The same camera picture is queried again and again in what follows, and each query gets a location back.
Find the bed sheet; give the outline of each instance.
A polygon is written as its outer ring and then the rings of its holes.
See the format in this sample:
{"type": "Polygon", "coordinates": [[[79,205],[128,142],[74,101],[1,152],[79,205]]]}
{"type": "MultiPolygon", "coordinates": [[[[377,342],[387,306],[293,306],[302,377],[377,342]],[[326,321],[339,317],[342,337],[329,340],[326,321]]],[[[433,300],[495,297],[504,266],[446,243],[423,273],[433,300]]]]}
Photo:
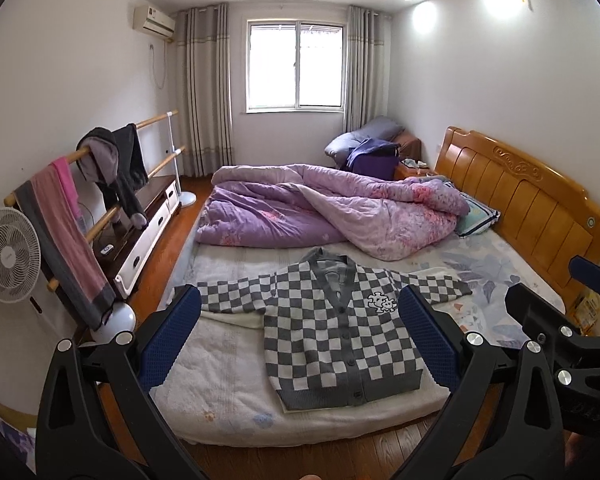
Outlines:
{"type": "MultiPolygon", "coordinates": [[[[397,262],[380,262],[349,243],[325,246],[370,267],[431,272],[440,267],[469,283],[472,295],[442,303],[465,331],[481,332],[492,344],[520,347],[526,336],[504,307],[510,285],[525,283],[560,311],[560,297],[496,233],[455,235],[397,262]]],[[[172,285],[236,280],[269,274],[298,261],[308,248],[268,250],[194,244],[176,266],[172,285]]],[[[201,317],[167,379],[152,397],[174,433],[190,442],[226,446],[299,446],[353,438],[439,410],[448,390],[428,370],[420,389],[359,407],[285,412],[264,369],[263,334],[201,317]]]]}

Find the gray and white checkered sweater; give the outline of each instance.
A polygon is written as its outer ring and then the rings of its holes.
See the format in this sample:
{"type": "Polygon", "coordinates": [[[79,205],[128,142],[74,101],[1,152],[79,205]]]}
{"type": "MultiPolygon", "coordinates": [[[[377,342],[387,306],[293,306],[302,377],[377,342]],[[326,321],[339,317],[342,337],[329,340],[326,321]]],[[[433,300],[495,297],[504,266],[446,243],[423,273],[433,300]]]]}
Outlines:
{"type": "Polygon", "coordinates": [[[267,375],[289,410],[358,406],[420,387],[424,361],[398,316],[416,285],[432,304],[471,291],[451,276],[357,265],[322,248],[270,275],[198,283],[202,309],[264,314],[267,375]]]}

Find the electric fan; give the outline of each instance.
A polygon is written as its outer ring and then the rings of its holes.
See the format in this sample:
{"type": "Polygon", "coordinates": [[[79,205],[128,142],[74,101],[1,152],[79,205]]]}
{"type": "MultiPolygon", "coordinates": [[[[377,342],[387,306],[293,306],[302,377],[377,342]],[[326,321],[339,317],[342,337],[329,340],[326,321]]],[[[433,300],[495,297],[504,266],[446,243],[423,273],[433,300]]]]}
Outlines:
{"type": "Polygon", "coordinates": [[[40,274],[40,243],[29,219],[0,209],[0,301],[16,303],[33,290],[40,274]]]}

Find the headboard panel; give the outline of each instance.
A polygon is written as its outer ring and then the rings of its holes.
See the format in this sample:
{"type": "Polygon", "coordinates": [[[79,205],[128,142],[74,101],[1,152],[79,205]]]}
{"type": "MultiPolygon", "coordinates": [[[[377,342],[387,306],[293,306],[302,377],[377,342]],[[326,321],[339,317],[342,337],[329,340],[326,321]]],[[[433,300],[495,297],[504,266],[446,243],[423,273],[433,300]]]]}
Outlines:
{"type": "Polygon", "coordinates": [[[449,128],[436,172],[502,212],[494,230],[573,306],[583,286],[568,264],[600,261],[600,206],[570,178],[499,140],[449,128]]]}

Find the window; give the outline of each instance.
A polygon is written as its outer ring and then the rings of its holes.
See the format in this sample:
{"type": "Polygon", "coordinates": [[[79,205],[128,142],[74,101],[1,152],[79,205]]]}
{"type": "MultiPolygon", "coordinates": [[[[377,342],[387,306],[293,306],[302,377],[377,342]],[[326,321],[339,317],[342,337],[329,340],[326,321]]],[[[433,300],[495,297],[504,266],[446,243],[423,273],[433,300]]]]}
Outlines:
{"type": "Polygon", "coordinates": [[[249,23],[247,110],[342,110],[343,27],[249,23]]]}

